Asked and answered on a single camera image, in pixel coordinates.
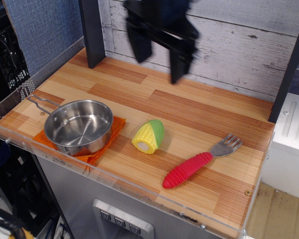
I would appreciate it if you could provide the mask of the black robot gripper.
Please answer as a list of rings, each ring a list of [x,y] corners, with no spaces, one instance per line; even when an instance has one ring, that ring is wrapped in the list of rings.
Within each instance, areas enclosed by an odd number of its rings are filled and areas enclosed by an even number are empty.
[[[189,22],[186,13],[188,0],[126,0],[126,26],[135,59],[142,63],[152,56],[151,43],[170,49],[171,83],[189,72],[198,30]]]

